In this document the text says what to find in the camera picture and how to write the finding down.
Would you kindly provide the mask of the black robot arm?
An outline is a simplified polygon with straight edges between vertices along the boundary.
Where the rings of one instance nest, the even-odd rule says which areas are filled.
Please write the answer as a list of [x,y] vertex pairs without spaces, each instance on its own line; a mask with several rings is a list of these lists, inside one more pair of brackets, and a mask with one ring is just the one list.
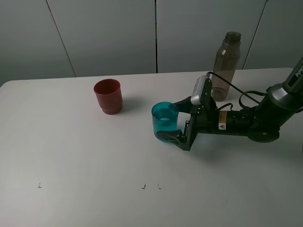
[[280,127],[294,114],[303,110],[303,62],[299,61],[288,78],[275,84],[265,93],[241,91],[262,96],[257,106],[248,107],[240,102],[239,111],[224,111],[218,108],[211,97],[212,82],[210,75],[202,75],[196,81],[192,96],[175,103],[181,113],[190,114],[184,130],[157,131],[159,139],[169,141],[182,150],[189,151],[199,133],[245,136],[254,142],[268,143],[279,138]]

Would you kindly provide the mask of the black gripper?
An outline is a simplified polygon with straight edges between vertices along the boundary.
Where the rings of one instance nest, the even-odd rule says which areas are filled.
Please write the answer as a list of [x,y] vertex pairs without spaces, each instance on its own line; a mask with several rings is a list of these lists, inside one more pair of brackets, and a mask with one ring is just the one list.
[[199,105],[191,103],[191,96],[168,105],[174,112],[190,114],[184,130],[158,131],[158,139],[170,142],[182,150],[189,151],[199,133],[213,133],[218,126],[218,111],[213,99],[202,101]]

